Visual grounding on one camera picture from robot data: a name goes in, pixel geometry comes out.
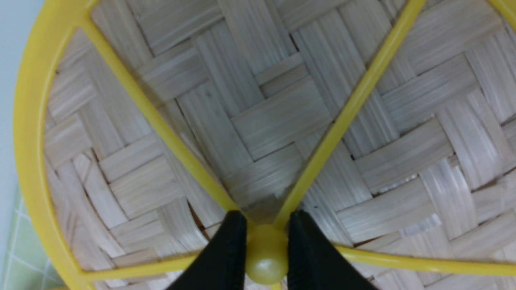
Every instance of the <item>green tile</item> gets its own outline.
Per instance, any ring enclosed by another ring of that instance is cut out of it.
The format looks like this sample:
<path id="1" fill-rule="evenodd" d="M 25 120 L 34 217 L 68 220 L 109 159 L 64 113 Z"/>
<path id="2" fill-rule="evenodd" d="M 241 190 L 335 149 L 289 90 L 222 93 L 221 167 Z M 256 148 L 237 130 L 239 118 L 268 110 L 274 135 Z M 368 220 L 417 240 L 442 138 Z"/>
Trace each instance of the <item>green tile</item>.
<path id="1" fill-rule="evenodd" d="M 26 265 L 11 260 L 9 277 L 6 277 L 6 287 L 4 290 L 37 290 L 43 285 L 43 273 L 40 273 Z"/>
<path id="2" fill-rule="evenodd" d="M 14 242 L 14 255 L 27 264 L 45 270 L 48 257 L 34 231 L 32 223 L 24 217 L 19 217 L 18 234 Z"/>
<path id="3" fill-rule="evenodd" d="M 12 252 L 14 250 L 14 232 L 16 229 L 16 222 L 20 218 L 20 215 L 13 213 L 12 215 L 12 223 L 11 223 L 11 233 L 9 235 L 9 252 Z"/>
<path id="4" fill-rule="evenodd" d="M 61 280 L 61 277 L 56 271 L 56 268 L 52 264 L 49 265 L 49 267 L 46 269 L 46 275 L 54 280 Z"/>
<path id="5" fill-rule="evenodd" d="M 29 215 L 29 213 L 27 212 L 27 207 L 25 206 L 25 201 L 23 201 L 23 199 L 21 201 L 20 207 L 18 207 L 18 210 L 20 211 L 20 213 L 22 213 L 26 216 Z"/>
<path id="6" fill-rule="evenodd" d="M 45 285 L 43 286 L 43 289 L 44 290 L 52 290 L 54 288 L 61 287 L 61 286 L 63 286 L 63 282 L 61 282 L 61 281 L 56 282 L 51 279 L 45 279 Z"/>

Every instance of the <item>yellow plastic rim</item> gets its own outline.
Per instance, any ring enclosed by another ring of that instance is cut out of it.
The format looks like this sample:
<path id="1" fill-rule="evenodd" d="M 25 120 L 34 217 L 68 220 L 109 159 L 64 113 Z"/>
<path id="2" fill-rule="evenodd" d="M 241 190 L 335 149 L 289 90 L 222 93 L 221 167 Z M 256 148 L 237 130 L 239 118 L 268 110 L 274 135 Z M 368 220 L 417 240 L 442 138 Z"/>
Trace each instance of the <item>yellow plastic rim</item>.
<path id="1" fill-rule="evenodd" d="M 44 122 L 50 87 L 59 60 L 73 33 L 80 27 L 111 67 L 121 84 L 154 130 L 174 152 L 192 176 L 226 211 L 239 210 L 225 189 L 206 171 L 152 106 L 129 71 L 90 18 L 99 0 L 47 0 L 29 37 L 22 60 L 14 102 L 14 148 L 20 188 L 36 232 L 52 263 L 71 290 L 93 289 L 92 282 L 156 275 L 187 268 L 195 256 L 97 272 L 83 271 L 63 238 L 47 186 L 44 168 Z M 489 0 L 516 30 L 516 1 Z M 407 36 L 426 0 L 410 0 L 385 40 L 370 69 L 309 161 L 301 178 L 274 221 L 277 229 L 288 222 L 290 213 L 324 166 L 331 152 L 376 86 L 403 39 Z M 349 261 L 390 268 L 471 275 L 516 276 L 515 264 L 476 263 L 419 259 L 360 251 L 336 246 Z M 281 289 L 279 284 L 271 289 Z"/>

